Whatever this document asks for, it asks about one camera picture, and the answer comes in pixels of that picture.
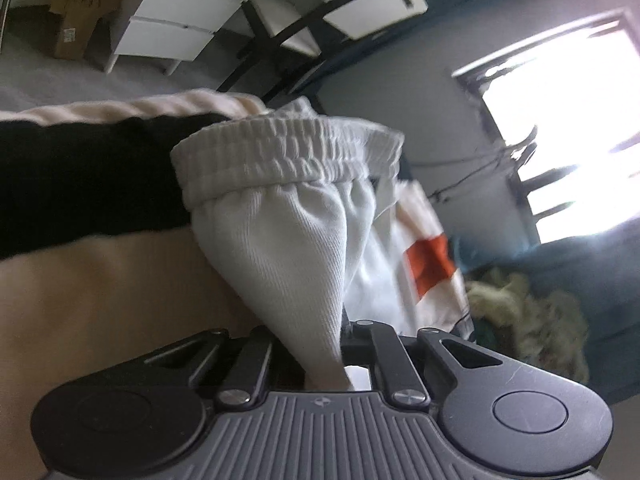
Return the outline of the white sweatpants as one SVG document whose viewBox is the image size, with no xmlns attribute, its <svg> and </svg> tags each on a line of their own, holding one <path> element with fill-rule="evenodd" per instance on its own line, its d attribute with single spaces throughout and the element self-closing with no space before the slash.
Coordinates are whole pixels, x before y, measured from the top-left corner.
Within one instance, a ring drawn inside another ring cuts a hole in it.
<svg viewBox="0 0 640 480">
<path fill-rule="evenodd" d="M 422 186 L 399 175 L 405 138 L 298 99 L 221 122 L 171 152 L 198 247 L 318 390 L 352 383 L 345 321 L 413 336 L 472 335 L 462 273 Z"/>
</svg>

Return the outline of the cream patterned fleece blanket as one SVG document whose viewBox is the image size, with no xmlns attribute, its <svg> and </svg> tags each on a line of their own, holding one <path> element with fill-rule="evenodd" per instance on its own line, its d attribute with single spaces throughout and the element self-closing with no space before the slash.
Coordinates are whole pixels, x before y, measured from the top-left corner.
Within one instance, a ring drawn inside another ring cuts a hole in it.
<svg viewBox="0 0 640 480">
<path fill-rule="evenodd" d="M 478 342 L 548 372 L 585 385 L 589 327 L 578 299 L 564 290 L 537 296 L 523 273 L 492 268 L 465 282 L 472 318 L 492 333 Z"/>
</svg>

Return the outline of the striped white orange black blanket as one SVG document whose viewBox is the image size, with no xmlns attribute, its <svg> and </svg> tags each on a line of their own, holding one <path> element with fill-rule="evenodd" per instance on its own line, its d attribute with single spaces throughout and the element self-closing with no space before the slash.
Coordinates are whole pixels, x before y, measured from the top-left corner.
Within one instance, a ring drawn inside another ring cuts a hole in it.
<svg viewBox="0 0 640 480">
<path fill-rule="evenodd" d="M 273 112 L 191 90 L 1 116 L 1 474 L 38 479 L 54 387 L 187 336 L 265 325 L 198 247 L 171 162 L 203 128 Z"/>
</svg>

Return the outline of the white garment steamer stand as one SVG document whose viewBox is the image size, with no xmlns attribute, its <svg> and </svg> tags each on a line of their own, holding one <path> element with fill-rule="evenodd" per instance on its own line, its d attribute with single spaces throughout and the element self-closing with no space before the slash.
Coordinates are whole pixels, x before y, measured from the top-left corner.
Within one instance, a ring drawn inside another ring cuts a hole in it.
<svg viewBox="0 0 640 480">
<path fill-rule="evenodd" d="M 497 174 L 516 174 L 534 156 L 537 149 L 538 127 L 533 126 L 528 136 L 515 144 L 505 145 L 502 148 L 494 148 L 491 151 L 481 152 L 472 156 L 455 159 L 435 160 L 434 162 L 406 162 L 414 174 L 418 170 L 436 170 L 463 166 L 478 162 L 478 166 L 452 183 L 436 188 L 427 195 L 427 199 L 435 204 L 444 204 L 454 198 L 456 192 L 462 186 L 470 184 L 477 177 L 493 177 Z"/>
</svg>

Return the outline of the teal right curtain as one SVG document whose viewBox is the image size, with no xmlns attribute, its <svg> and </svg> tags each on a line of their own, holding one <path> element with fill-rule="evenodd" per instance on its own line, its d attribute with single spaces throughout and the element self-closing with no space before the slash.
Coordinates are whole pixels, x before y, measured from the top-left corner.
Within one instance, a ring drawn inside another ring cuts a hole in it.
<svg viewBox="0 0 640 480">
<path fill-rule="evenodd" d="M 639 393 L 639 221 L 606 232 L 537 245 L 499 256 L 455 236 L 449 255 L 467 276 L 493 266 L 521 272 L 533 292 L 574 295 L 589 325 L 585 354 L 589 387 L 609 404 Z"/>
</svg>

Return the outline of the white black chair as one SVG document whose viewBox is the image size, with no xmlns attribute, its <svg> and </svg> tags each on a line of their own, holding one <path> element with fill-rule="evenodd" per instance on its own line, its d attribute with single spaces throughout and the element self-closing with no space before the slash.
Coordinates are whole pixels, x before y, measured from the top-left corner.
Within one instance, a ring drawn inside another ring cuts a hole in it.
<svg viewBox="0 0 640 480">
<path fill-rule="evenodd" d="M 303 41 L 294 51 L 306 60 L 284 72 L 262 100 L 302 90 L 319 68 L 344 51 L 368 44 L 393 27 L 428 10 L 426 0 L 329 0 L 302 15 L 278 0 L 247 0 L 241 4 L 253 38 L 239 50 L 240 64 L 218 86 L 227 92 L 252 68 L 276 62 L 286 43 Z"/>
</svg>

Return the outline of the cardboard box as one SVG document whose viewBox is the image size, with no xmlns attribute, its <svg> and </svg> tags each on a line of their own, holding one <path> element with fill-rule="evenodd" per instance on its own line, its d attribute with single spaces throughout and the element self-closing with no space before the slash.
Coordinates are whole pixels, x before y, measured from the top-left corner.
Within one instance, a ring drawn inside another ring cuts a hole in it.
<svg viewBox="0 0 640 480">
<path fill-rule="evenodd" d="M 62 18 L 54 57 L 81 60 L 98 21 L 119 7 L 120 0 L 51 0 L 49 12 Z"/>
</svg>

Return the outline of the window with dark frame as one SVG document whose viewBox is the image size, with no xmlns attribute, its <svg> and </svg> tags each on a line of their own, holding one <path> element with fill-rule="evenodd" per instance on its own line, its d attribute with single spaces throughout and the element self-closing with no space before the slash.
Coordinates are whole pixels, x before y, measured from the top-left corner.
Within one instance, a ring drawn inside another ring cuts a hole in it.
<svg viewBox="0 0 640 480">
<path fill-rule="evenodd" d="M 639 217 L 639 34 L 615 9 L 512 44 L 452 75 L 502 142 L 538 242 Z"/>
</svg>

